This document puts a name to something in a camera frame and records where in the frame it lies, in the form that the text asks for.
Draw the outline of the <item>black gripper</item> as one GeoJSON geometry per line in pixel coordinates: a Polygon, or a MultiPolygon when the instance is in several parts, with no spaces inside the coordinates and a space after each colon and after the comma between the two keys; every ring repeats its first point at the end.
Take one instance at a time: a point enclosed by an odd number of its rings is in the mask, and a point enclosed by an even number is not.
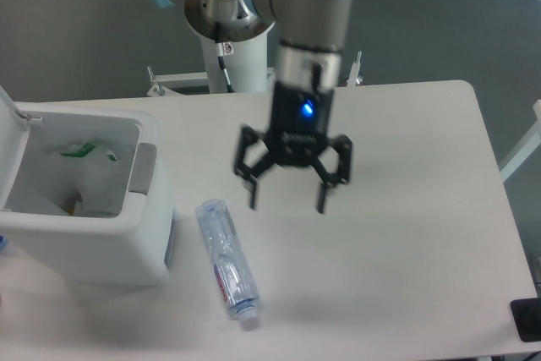
{"type": "Polygon", "coordinates": [[[318,63],[310,67],[306,89],[274,85],[270,110],[270,126],[266,134],[244,124],[240,127],[237,149],[233,157],[232,172],[239,177],[249,192],[249,208],[257,207],[259,177],[275,164],[281,167],[307,167],[313,159],[313,168],[320,177],[316,210],[325,213],[330,189],[346,185],[351,180],[353,142],[339,134],[329,139],[327,132],[331,117],[334,90],[321,90],[323,68],[318,63]],[[259,157],[256,145],[266,145],[268,151],[259,157]],[[329,172],[319,154],[331,148],[337,156],[333,172],[329,172]]]}

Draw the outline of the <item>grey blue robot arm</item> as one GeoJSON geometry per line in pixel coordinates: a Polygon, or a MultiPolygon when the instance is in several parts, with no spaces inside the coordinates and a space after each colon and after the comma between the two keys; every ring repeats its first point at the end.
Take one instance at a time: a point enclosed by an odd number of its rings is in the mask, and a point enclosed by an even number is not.
{"type": "MultiPolygon", "coordinates": [[[[158,0],[174,5],[187,0],[158,0]]],[[[240,0],[250,18],[281,27],[270,122],[242,126],[233,172],[251,194],[274,166],[312,167],[320,177],[318,211],[351,177],[352,141],[328,135],[353,0],[240,0]]]]}

